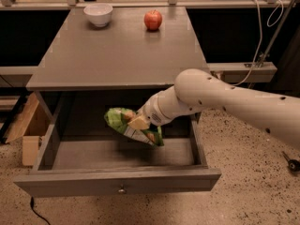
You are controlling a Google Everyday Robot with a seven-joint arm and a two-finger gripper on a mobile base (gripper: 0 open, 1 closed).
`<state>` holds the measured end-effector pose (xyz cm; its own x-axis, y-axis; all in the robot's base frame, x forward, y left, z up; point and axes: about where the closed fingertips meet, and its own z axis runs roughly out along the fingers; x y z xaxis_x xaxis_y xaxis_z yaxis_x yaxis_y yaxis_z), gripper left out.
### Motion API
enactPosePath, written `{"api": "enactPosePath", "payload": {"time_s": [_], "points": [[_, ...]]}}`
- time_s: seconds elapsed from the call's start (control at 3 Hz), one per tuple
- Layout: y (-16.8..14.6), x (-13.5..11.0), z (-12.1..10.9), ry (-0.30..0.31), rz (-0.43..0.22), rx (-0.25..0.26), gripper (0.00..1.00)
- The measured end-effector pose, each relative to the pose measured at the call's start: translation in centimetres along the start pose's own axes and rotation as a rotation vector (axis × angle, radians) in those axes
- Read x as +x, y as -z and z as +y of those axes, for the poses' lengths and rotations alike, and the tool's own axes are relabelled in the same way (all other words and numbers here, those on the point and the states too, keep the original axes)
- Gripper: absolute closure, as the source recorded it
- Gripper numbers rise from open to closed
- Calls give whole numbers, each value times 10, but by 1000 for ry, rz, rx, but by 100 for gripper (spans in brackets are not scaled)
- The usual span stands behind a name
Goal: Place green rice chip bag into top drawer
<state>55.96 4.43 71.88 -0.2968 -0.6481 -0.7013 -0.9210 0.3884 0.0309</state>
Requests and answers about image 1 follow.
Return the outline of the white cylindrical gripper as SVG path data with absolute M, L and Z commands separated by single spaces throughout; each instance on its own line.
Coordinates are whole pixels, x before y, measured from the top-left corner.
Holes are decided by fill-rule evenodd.
M 128 125 L 133 129 L 145 130 L 149 129 L 150 125 L 163 126 L 171 123 L 176 117 L 200 111 L 200 107 L 181 101 L 172 86 L 151 96 L 138 110 L 138 116 L 132 118 Z

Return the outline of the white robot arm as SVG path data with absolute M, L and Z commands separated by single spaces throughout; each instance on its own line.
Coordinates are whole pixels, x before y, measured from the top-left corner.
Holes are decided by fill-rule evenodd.
M 139 130 L 163 126 L 205 109 L 222 110 L 300 149 L 300 98 L 233 86 L 199 69 L 182 71 L 172 87 L 142 105 L 129 125 Z

